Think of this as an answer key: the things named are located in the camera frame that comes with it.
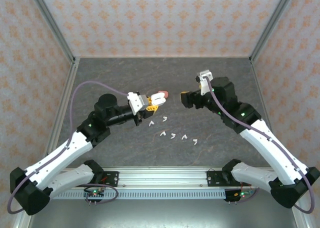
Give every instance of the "dark gray table surface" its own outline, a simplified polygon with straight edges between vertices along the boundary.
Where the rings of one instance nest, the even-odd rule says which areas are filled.
[[[240,159],[256,167],[268,166],[246,140],[222,123],[218,115],[205,108],[187,109],[181,104],[180,92],[198,90],[195,77],[206,69],[212,72],[213,77],[229,77],[239,101],[251,104],[266,118],[247,58],[81,58],[73,90],[86,80],[95,80],[125,93],[139,91],[150,96],[164,90],[169,92],[169,98],[154,116],[138,127],[134,121],[111,126],[111,135],[70,167],[77,167],[90,159],[102,167],[221,167],[231,159]],[[105,93],[112,92],[91,84],[79,90],[74,101],[74,127],[87,118],[98,98]],[[116,96],[120,106],[127,104],[125,96]],[[163,116],[168,117],[166,122],[162,122]],[[67,111],[59,145],[68,138],[69,129]],[[160,136],[162,131],[167,135]],[[176,134],[174,139],[170,139],[171,133]],[[188,138],[181,140],[184,134]]]

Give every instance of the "orange patterned wall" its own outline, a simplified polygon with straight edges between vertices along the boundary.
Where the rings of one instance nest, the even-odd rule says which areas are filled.
[[[75,56],[248,57],[279,0],[45,0]]]
[[[0,0],[0,227],[9,173],[45,154],[70,63],[33,0]]]
[[[320,0],[291,0],[254,66],[277,137],[320,169]]]

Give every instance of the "white bracket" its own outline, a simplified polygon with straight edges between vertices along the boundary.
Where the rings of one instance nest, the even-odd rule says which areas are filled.
[[[148,99],[145,95],[143,95],[142,97],[137,93],[129,92],[127,95],[127,99],[134,116],[138,113],[138,111],[143,111],[149,105]]]
[[[165,93],[159,92],[150,96],[151,105],[162,106],[166,102]]]
[[[200,88],[201,88],[201,95],[204,96],[207,92],[210,91],[210,88],[209,88],[209,85],[208,85],[208,82],[207,80],[205,79],[205,77],[208,77],[210,81],[213,80],[213,76],[212,76],[212,73],[211,71],[209,71],[208,69],[207,70],[204,70],[204,71],[201,71],[199,73],[199,80],[200,80]]]

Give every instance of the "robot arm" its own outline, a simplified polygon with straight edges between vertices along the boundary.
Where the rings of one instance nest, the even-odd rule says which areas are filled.
[[[50,199],[66,190],[82,184],[100,182],[104,170],[94,160],[88,160],[74,170],[59,173],[108,137],[110,126],[123,124],[129,120],[134,120],[135,125],[138,126],[142,119],[152,116],[158,109],[158,105],[153,105],[150,97],[140,95],[138,92],[129,92],[127,99],[127,105],[118,106],[117,98],[113,94],[102,95],[94,104],[94,111],[73,133],[68,148],[59,157],[38,171],[40,166],[56,157],[65,148],[67,141],[25,170],[17,167],[10,173],[10,191],[13,193],[23,179],[32,172],[38,171],[14,196],[28,215],[38,213]]]
[[[234,122],[225,115],[214,101],[205,77],[209,78],[212,91],[231,116],[264,132],[270,139],[266,139],[254,130]],[[199,73],[196,81],[200,83],[200,90],[182,92],[181,102],[183,105],[186,108],[195,106],[196,109],[206,107],[213,113],[218,114],[227,127],[240,134],[257,149],[274,171],[260,170],[235,159],[226,164],[222,170],[229,172],[238,182],[246,182],[270,192],[277,202],[284,207],[291,208],[308,190],[299,171],[302,171],[311,185],[320,176],[320,172],[315,167],[307,167],[294,157],[272,134],[261,115],[250,104],[238,101],[234,84],[227,77],[213,78],[212,73],[205,70]],[[297,164],[298,169],[295,169],[284,153],[272,141],[276,141],[284,149]]]

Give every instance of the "small white object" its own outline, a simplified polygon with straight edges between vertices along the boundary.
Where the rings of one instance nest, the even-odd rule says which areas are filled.
[[[129,92],[127,95],[127,99],[129,101],[132,113],[135,116],[138,111],[140,111],[144,107],[144,104],[140,100],[137,93]]]
[[[159,92],[150,96],[153,106],[161,106],[166,102],[165,93]]]
[[[210,91],[209,85],[205,77],[208,77],[210,81],[212,81],[213,76],[210,70],[204,70],[199,73],[199,80],[201,85],[201,95],[204,96],[207,92]]]

